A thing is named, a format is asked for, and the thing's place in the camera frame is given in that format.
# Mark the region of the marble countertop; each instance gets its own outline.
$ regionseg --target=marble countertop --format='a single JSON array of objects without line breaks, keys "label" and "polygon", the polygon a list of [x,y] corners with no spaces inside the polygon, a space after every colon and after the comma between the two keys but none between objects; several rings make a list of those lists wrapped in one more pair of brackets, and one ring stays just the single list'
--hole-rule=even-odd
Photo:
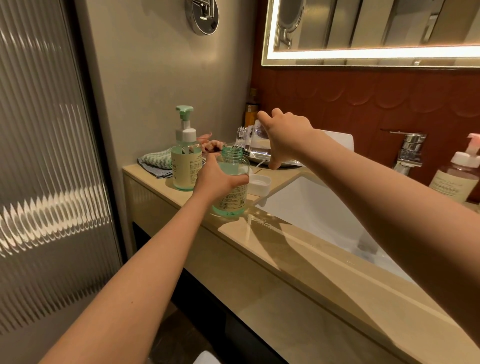
[{"label": "marble countertop", "polygon": [[[272,178],[271,193],[312,175],[253,170]],[[192,195],[139,165],[123,172],[177,208]],[[260,197],[247,199],[243,215],[207,214],[202,225],[386,348],[425,364],[480,363],[480,349],[419,286],[255,207]]]}]

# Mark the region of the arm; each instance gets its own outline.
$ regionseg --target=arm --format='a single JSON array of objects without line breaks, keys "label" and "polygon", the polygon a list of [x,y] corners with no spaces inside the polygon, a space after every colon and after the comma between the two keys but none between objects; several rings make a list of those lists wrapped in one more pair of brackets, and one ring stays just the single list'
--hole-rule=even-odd
[{"label": "arm", "polygon": [[212,203],[248,176],[227,176],[210,154],[192,197],[106,284],[41,364],[143,364],[192,241]]},{"label": "arm", "polygon": [[270,168],[295,158],[324,181],[382,248],[480,346],[480,216],[335,142],[308,119],[259,112]]}]

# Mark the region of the hand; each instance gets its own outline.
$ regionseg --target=hand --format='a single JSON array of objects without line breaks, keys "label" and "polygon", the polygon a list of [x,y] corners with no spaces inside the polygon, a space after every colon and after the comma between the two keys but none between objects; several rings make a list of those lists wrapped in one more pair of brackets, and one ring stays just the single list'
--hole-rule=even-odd
[{"label": "hand", "polygon": [[300,148],[314,131],[307,118],[291,112],[284,114],[280,109],[273,109],[272,117],[265,111],[259,111],[257,118],[270,139],[272,155],[268,166],[272,170],[280,167],[282,162],[298,159]]},{"label": "hand", "polygon": [[207,202],[207,206],[228,195],[235,187],[249,182],[248,174],[230,176],[225,174],[216,162],[216,153],[206,156],[206,163],[198,172],[193,195]]}]

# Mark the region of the shower door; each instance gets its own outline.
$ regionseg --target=shower door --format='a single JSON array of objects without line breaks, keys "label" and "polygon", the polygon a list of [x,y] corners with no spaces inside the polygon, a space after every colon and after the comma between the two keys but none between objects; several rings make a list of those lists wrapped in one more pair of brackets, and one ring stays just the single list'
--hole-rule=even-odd
[{"label": "shower door", "polygon": [[36,363],[121,266],[60,0],[0,0],[0,362]]}]

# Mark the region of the light strip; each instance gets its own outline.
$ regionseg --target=light strip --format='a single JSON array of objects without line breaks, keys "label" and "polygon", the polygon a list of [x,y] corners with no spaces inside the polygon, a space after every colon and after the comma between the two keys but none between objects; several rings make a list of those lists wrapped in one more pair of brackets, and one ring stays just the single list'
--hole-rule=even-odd
[{"label": "light strip", "polygon": [[274,52],[276,24],[280,0],[274,0],[272,23],[268,41],[269,60],[352,60],[388,58],[476,58],[480,57],[480,46],[404,47],[369,49],[324,49]]}]

